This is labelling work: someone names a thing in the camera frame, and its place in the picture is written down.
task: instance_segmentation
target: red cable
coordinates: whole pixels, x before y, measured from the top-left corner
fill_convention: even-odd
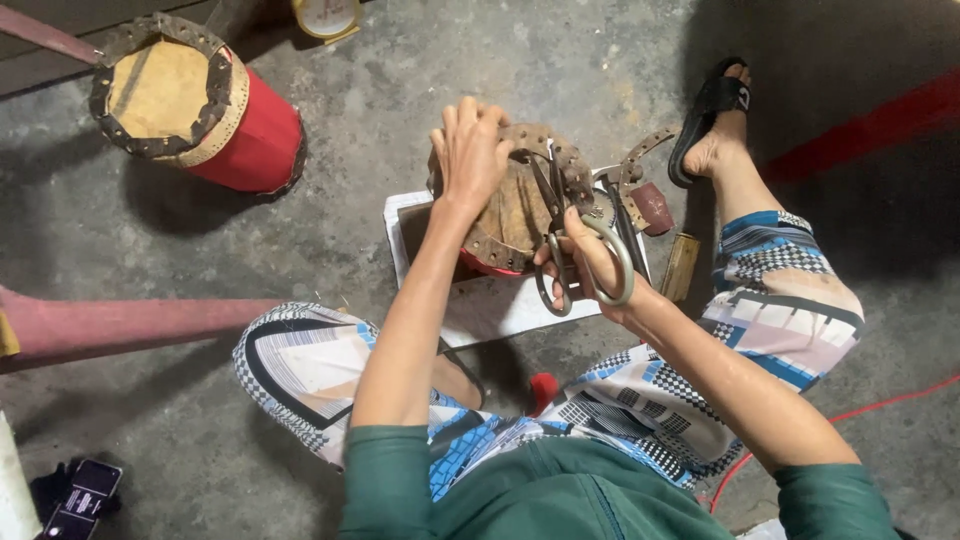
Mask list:
[[[852,411],[850,411],[850,412],[845,412],[845,413],[843,413],[843,414],[839,414],[839,415],[837,415],[837,416],[834,416],[833,418],[830,418],[830,423],[832,424],[832,423],[834,423],[834,422],[839,422],[840,420],[846,420],[846,419],[848,419],[848,418],[851,418],[852,416],[856,416],[856,415],[858,415],[858,414],[862,414],[862,413],[867,412],[867,411],[869,411],[869,410],[874,410],[874,409],[877,409],[877,408],[881,408],[882,406],[887,406],[887,405],[889,405],[889,404],[894,404],[894,403],[896,403],[896,402],[901,402],[901,401],[903,401],[903,400],[911,400],[911,399],[913,399],[913,398],[919,398],[919,397],[921,397],[921,396],[925,396],[925,395],[927,395],[927,394],[929,394],[929,393],[931,393],[931,392],[935,392],[935,391],[943,388],[944,386],[947,386],[948,384],[951,384],[951,383],[953,383],[953,382],[957,382],[958,380],[960,380],[960,375],[954,375],[953,377],[951,377],[951,378],[949,378],[949,379],[947,379],[947,380],[944,380],[944,381],[941,381],[941,382],[937,382],[936,384],[934,384],[933,386],[930,386],[930,387],[927,388],[926,390],[921,390],[921,391],[919,391],[919,392],[912,392],[912,393],[909,393],[909,394],[902,394],[902,395],[900,395],[900,396],[897,396],[896,398],[890,398],[889,400],[884,400],[884,401],[882,401],[882,402],[876,402],[875,404],[872,404],[872,405],[862,406],[862,407],[860,407],[860,408],[858,408],[858,409],[855,409],[855,410],[852,410]],[[738,459],[738,460],[736,461],[736,463],[734,463],[733,466],[730,468],[730,470],[727,471],[727,474],[723,476],[723,479],[720,480],[720,485],[717,486],[717,492],[713,495],[713,499],[710,501],[710,513],[711,513],[711,514],[717,509],[718,501],[720,501],[720,494],[722,494],[724,488],[727,487],[727,482],[729,482],[730,479],[733,478],[733,475],[736,474],[736,472],[739,471],[741,467],[743,467],[744,463],[746,463],[747,460],[749,460],[749,459],[750,459],[751,457],[753,457],[753,456],[754,456],[753,454],[746,454],[746,455],[744,455],[743,457],[741,457],[740,459]]]

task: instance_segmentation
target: metal scissors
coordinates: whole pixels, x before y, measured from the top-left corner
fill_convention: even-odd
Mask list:
[[[561,298],[564,301],[564,306],[562,308],[556,309],[553,307],[553,300],[551,300],[550,295],[547,294],[546,284],[543,282],[542,266],[535,266],[534,273],[537,281],[537,291],[540,293],[540,299],[543,301],[543,305],[554,315],[566,317],[573,304],[570,301],[570,286],[569,280],[566,277],[566,260],[564,258],[564,252],[560,248],[560,241],[557,239],[558,236],[564,235],[564,210],[566,210],[563,196],[564,173],[560,170],[557,161],[553,159],[553,141],[547,141],[547,148],[550,151],[550,159],[548,160],[550,163],[549,180],[543,176],[543,171],[541,171],[540,166],[537,165],[537,160],[534,158],[533,153],[529,151],[528,153],[530,166],[533,168],[534,176],[537,178],[537,187],[540,189],[540,196],[543,198],[547,211],[550,213],[551,221],[549,233],[546,236],[546,243],[550,246],[550,254],[553,256],[553,261],[557,265],[557,281],[560,282],[560,288],[563,292]],[[581,215],[580,220],[588,228],[600,234],[601,238],[613,247],[613,252],[616,254],[616,257],[620,259],[620,268],[623,271],[623,275],[621,276],[623,292],[620,293],[620,296],[614,298],[597,282],[589,265],[587,265],[588,277],[593,284],[593,289],[597,293],[597,299],[608,306],[623,306],[630,300],[630,296],[634,293],[634,264],[631,253],[624,245],[623,240],[621,240],[610,227],[600,222],[600,220],[589,215]]]

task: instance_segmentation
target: concrete floor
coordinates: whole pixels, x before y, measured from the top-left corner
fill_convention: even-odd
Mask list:
[[[383,201],[422,189],[427,132],[459,95],[550,123],[601,166],[680,121],[703,70],[735,52],[754,70],[751,143],[764,159],[960,59],[952,0],[365,7],[363,30],[332,46],[301,49],[276,31],[237,47],[300,108],[310,140],[303,179],[269,205],[109,147],[86,112],[88,79],[0,102],[0,281],[59,300],[319,295],[382,321],[396,293]],[[665,179],[665,154],[652,156],[648,178],[679,222],[688,217],[709,238],[710,194],[690,193],[684,212],[687,194]],[[951,132],[775,188],[812,221],[867,314],[862,343],[807,395],[825,414],[957,372],[958,170],[960,133]],[[670,242],[648,245],[656,279]],[[341,480],[245,395],[228,364],[235,340],[0,377],[28,475],[78,454],[123,466],[126,507],[102,539],[332,538]],[[516,410],[527,374],[569,378],[633,341],[593,318],[471,356],[494,390],[492,408]],[[897,522],[921,538],[960,536],[958,400],[960,385],[839,426]],[[776,513],[775,486],[753,463],[717,515],[741,530]]]

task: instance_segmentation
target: yellow object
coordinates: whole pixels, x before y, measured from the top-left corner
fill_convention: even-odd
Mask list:
[[[693,279],[693,267],[700,253],[700,241],[686,233],[678,233],[673,239],[673,250],[666,263],[666,273],[663,275],[663,285],[660,294],[671,302],[686,299],[690,290],[690,281]]]
[[[357,31],[363,9],[360,0],[293,0],[297,23],[327,43]]]
[[[13,333],[10,322],[7,321],[7,315],[0,310],[0,357],[15,355],[20,352],[20,342]]]

